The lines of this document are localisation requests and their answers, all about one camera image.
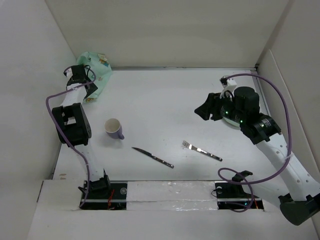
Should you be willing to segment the green cartoon print cloth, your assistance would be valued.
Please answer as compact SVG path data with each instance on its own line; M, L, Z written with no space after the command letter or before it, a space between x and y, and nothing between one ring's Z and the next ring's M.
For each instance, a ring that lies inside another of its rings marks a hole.
M90 84L92 90L94 89L93 85L96 86L95 91L86 96L83 101L85 103L96 101L112 75L112 68L107 56L103 53L86 51L77 58L76 63L87 66L87 69L90 68L95 73L96 80Z

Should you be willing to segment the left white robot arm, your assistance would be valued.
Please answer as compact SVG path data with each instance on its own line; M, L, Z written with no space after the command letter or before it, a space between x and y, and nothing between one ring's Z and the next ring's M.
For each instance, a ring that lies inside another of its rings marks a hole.
M89 65L73 65L63 74L67 77L66 91L47 97L46 107L53 120L58 138L79 158L87 180L79 190L83 199L107 198L112 187L105 170L97 167L90 139L92 129L83 108L83 101L97 89L96 74Z

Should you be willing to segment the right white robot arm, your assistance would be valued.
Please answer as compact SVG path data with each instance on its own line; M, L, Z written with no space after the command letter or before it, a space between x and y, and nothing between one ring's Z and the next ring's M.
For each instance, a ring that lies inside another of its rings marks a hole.
M225 118L236 122L276 170L284 168L279 175L284 185L270 180L258 183L252 173L247 176L243 171L242 176L233 177L231 191L243 197L252 190L256 196L278 207L291 224L299 226L319 213L320 184L289 149L277 123L260 112L259 100L253 88L238 87L234 92L209 93L194 112L205 121Z

